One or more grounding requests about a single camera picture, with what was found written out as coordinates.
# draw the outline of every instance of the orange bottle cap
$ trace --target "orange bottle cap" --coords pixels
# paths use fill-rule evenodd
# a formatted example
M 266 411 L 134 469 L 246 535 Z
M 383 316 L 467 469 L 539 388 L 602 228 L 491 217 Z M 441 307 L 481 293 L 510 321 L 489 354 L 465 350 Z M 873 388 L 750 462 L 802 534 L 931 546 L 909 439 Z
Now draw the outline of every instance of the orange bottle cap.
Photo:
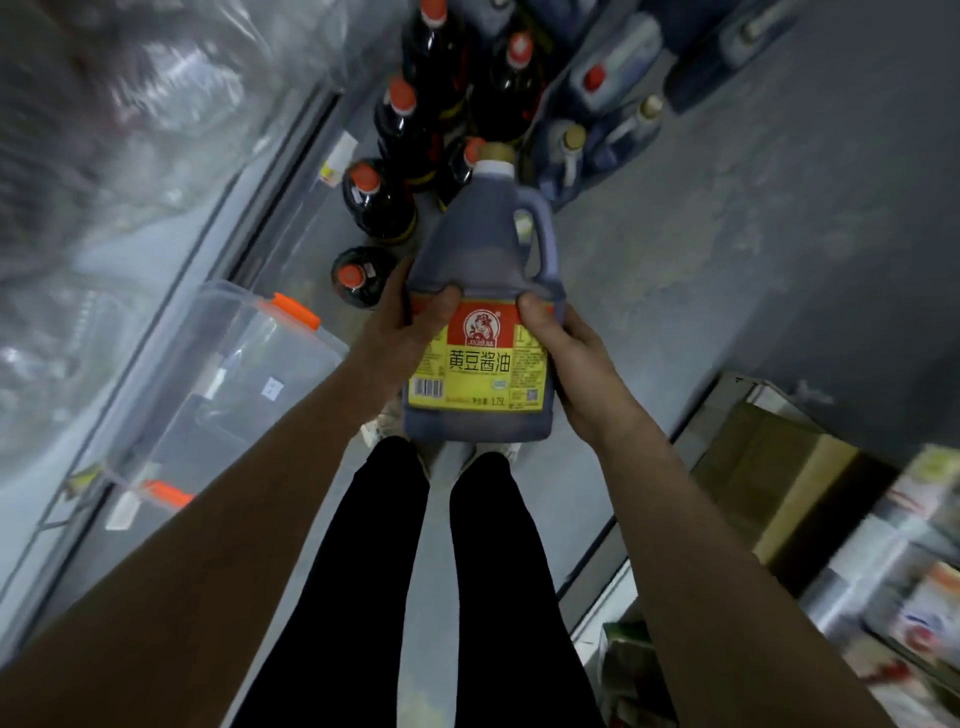
M 446 20 L 446 0 L 420 0 L 420 12 L 427 20 L 443 24 Z
M 359 288 L 367 280 L 367 274 L 356 263 L 348 263 L 337 271 L 337 280 L 346 288 Z
M 534 40 L 529 33 L 514 33 L 510 38 L 508 58 L 512 66 L 525 68 L 534 57 Z
M 360 161 L 350 167 L 350 179 L 357 185 L 357 189 L 368 195 L 376 192 L 380 187 L 380 176 L 365 161 Z
M 293 316 L 307 328 L 311 328 L 314 331 L 320 328 L 320 316 L 315 314 L 302 303 L 297 303 L 293 299 L 287 298 L 282 293 L 274 293 L 274 297 L 270 303 L 275 305 L 284 313 Z
M 417 92 L 399 76 L 390 81 L 390 103 L 397 113 L 409 113 L 417 107 Z
M 467 148 L 464 150 L 464 159 L 471 167 L 477 163 L 480 158 L 480 150 L 484 148 L 487 142 L 479 136 L 472 136 L 467 142 Z
M 607 69 L 600 63 L 593 66 L 584 76 L 584 88 L 587 91 L 595 91 L 607 80 Z

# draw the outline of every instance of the finger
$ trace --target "finger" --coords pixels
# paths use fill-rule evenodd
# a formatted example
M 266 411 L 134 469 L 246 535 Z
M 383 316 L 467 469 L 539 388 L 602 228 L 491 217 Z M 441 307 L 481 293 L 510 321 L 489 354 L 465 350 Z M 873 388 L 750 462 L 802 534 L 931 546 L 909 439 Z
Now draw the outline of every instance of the finger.
M 404 321 L 403 284 L 407 281 L 410 266 L 414 264 L 414 257 L 407 255 L 395 267 L 383 287 L 380 304 L 376 308 L 376 316 L 386 328 L 401 328 Z
M 520 309 L 520 320 L 523 321 L 523 325 L 530 329 L 530 332 L 550 353 L 556 354 L 573 343 L 573 339 L 558 323 L 553 313 L 547 308 L 547 304 L 533 293 L 524 293 L 520 296 L 517 306 Z
M 420 345 L 427 346 L 450 323 L 453 314 L 460 305 L 460 289 L 455 285 L 448 285 L 443 291 L 433 297 L 430 304 L 417 314 L 414 323 L 410 326 L 410 334 Z

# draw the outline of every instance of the plastic jug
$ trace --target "plastic jug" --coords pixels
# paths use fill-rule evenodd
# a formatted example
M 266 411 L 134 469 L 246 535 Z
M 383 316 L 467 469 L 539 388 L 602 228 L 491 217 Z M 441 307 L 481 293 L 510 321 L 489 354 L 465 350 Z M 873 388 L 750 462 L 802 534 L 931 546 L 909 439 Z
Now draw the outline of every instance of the plastic jug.
M 647 96 L 640 104 L 612 111 L 590 130 L 584 160 L 586 185 L 593 187 L 640 155 L 660 134 L 663 101 Z
M 677 61 L 663 93 L 677 113 L 696 106 L 797 22 L 802 0 L 748 3 Z
M 407 279 L 414 316 L 455 283 L 463 301 L 433 340 L 403 392 L 404 428 L 423 442 L 533 442 L 553 426 L 554 379 L 547 354 L 520 322 L 516 299 L 533 291 L 562 319 L 557 238 L 550 205 L 515 182 L 514 151 L 487 144 L 473 181 L 453 201 Z M 524 274 L 515 214 L 528 212 L 540 272 Z
M 540 126 L 531 145 L 537 189 L 554 211 L 580 194 L 587 130 L 569 119 Z
M 589 124 L 613 110 L 663 50 L 660 24 L 635 12 L 623 28 L 570 69 L 557 97 L 557 116 Z

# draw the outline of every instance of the dark bottle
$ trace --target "dark bottle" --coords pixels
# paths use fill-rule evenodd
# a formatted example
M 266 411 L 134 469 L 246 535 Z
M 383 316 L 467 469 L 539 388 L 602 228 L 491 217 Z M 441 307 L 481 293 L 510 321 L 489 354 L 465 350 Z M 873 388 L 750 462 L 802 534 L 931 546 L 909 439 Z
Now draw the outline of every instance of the dark bottle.
M 663 82 L 663 94 L 677 113 L 706 99 L 797 22 L 799 0 L 749 2 L 724 20 Z
M 403 76 L 420 103 L 443 126 L 463 116 L 467 100 L 467 33 L 446 0 L 420 0 L 420 10 L 403 28 Z
M 504 38 L 470 97 L 478 135 L 518 147 L 537 115 L 542 93 L 543 76 L 530 34 Z
M 380 154 L 414 192 L 437 176 L 444 141 L 437 120 L 417 104 L 417 92 L 399 76 L 390 81 L 373 123 L 380 134 Z
M 403 182 L 379 159 L 360 159 L 344 175 L 344 201 L 357 227 L 385 245 L 405 242 L 417 229 L 417 206 Z
M 382 248 L 350 248 L 333 261 L 330 282 L 337 295 L 350 305 L 373 308 L 380 303 L 387 278 L 395 267 L 396 258 Z
M 480 150 L 486 143 L 479 136 L 465 136 L 447 148 L 437 173 L 437 203 L 443 212 L 460 190 L 470 184 Z

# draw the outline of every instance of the red bottle cap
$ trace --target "red bottle cap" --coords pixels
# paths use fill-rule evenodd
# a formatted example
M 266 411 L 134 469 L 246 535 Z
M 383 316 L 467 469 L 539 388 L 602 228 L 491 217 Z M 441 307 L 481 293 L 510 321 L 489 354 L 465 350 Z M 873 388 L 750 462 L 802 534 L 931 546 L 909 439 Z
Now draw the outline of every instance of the red bottle cap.
M 464 150 L 464 159 L 471 167 L 475 166 L 477 159 L 480 158 L 480 150 L 484 148 L 487 142 L 479 136 L 472 136 L 467 142 L 467 148 Z
M 438 28 L 446 22 L 446 0 L 420 0 L 420 13 L 428 25 Z
M 529 33 L 514 33 L 510 38 L 507 59 L 514 68 L 526 68 L 534 57 L 534 40 Z
M 584 88 L 591 93 L 603 85 L 607 80 L 607 69 L 597 63 L 584 76 Z
M 417 107 L 417 92 L 399 76 L 390 81 L 390 104 L 397 113 L 412 113 Z
M 357 185 L 357 189 L 372 195 L 380 188 L 380 176 L 365 161 L 358 162 L 350 168 L 350 179 Z
M 367 274 L 356 263 L 348 263 L 337 271 L 337 280 L 346 288 L 359 288 L 367 280 Z

